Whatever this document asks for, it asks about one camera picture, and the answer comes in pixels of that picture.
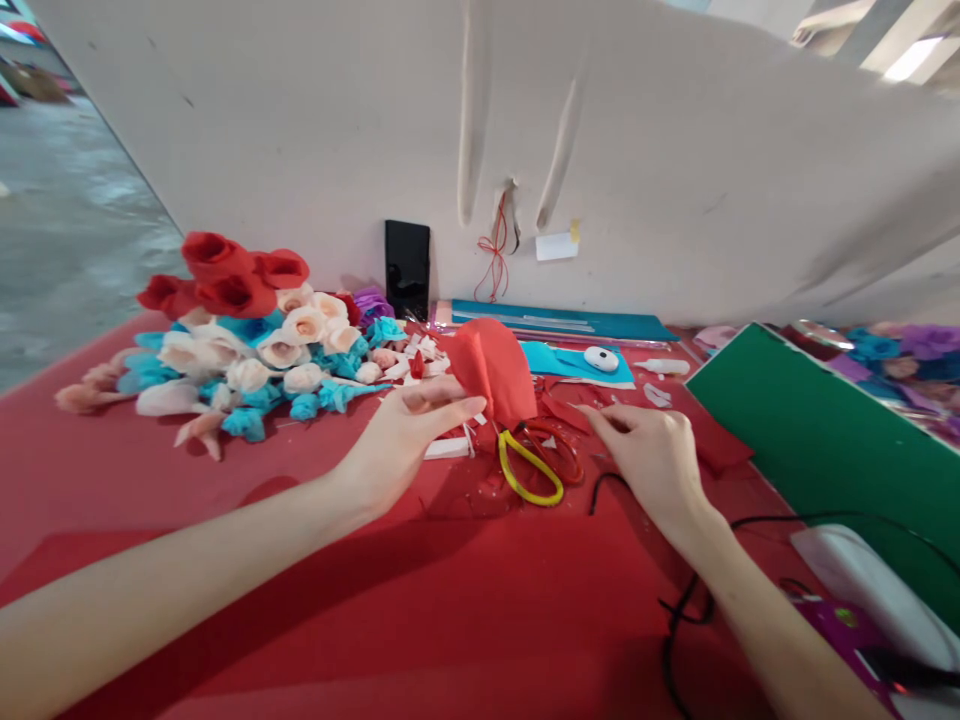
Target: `left hand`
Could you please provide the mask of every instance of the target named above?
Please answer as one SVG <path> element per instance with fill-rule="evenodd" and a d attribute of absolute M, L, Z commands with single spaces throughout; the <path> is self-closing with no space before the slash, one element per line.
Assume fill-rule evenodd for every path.
<path fill-rule="evenodd" d="M 384 398 L 336 474 L 374 517 L 385 514 L 410 487 L 427 447 L 487 405 L 466 397 L 452 375 L 398 388 Z"/>

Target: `purple paper flower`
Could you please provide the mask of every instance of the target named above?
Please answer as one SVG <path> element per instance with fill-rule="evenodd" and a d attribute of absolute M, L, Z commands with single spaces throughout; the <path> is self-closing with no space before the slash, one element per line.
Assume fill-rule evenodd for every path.
<path fill-rule="evenodd" d="M 917 360 L 939 360 L 960 350 L 960 328 L 945 325 L 907 325 L 900 343 L 904 353 Z"/>
<path fill-rule="evenodd" d="M 395 318 L 397 316 L 393 306 L 387 302 L 383 293 L 375 287 L 368 287 L 355 292 L 353 301 L 360 308 L 360 312 L 363 313 L 363 317 L 360 318 L 360 327 L 368 327 L 378 317 Z"/>

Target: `hand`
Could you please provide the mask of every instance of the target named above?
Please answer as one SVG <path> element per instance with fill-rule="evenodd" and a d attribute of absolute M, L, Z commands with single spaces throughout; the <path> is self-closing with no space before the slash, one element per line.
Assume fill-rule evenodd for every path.
<path fill-rule="evenodd" d="M 610 450 L 634 497 L 680 551 L 696 552 L 706 535 L 726 527 L 703 494 L 690 421 L 678 412 L 612 405 L 580 406 Z"/>
<path fill-rule="evenodd" d="M 430 443 L 486 406 L 486 398 L 466 397 L 452 375 L 398 388 L 384 398 L 335 473 L 379 517 L 410 487 Z"/>

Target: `concrete floor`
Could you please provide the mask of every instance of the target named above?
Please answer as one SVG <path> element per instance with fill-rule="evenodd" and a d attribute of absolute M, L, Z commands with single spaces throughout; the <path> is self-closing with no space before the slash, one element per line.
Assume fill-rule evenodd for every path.
<path fill-rule="evenodd" d="M 184 275 L 180 233 L 86 98 L 0 107 L 0 392 Z"/>

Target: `scissors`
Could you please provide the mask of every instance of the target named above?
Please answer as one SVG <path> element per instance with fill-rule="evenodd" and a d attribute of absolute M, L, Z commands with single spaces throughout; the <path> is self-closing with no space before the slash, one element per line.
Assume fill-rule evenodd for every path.
<path fill-rule="evenodd" d="M 503 474 L 504 477 L 507 478 L 507 483 L 513 488 L 513 491 L 517 493 L 517 495 L 529 503 L 539 505 L 540 507 L 554 507 L 558 505 L 560 501 L 563 500 L 564 483 L 568 485 L 578 485 L 583 482 L 583 466 L 577 457 L 577 451 L 574 450 L 573 445 L 562 432 L 537 419 L 521 422 L 520 425 L 517 426 L 517 434 L 522 439 L 529 441 L 536 452 L 528 450 L 509 430 L 503 430 L 503 432 L 500 433 L 497 440 L 497 448 L 500 451 L 500 466 L 503 468 Z M 573 471 L 569 475 L 564 474 L 561 476 L 557 469 L 547 461 L 548 455 L 544 450 L 544 444 L 541 443 L 541 440 L 545 443 L 549 442 L 551 438 L 555 440 L 557 451 L 559 452 L 560 448 L 563 448 L 567 457 L 570 458 Z M 549 496 L 535 495 L 523 487 L 513 472 L 508 449 L 514 450 L 520 457 L 546 475 L 547 479 L 553 483 L 556 491 Z"/>

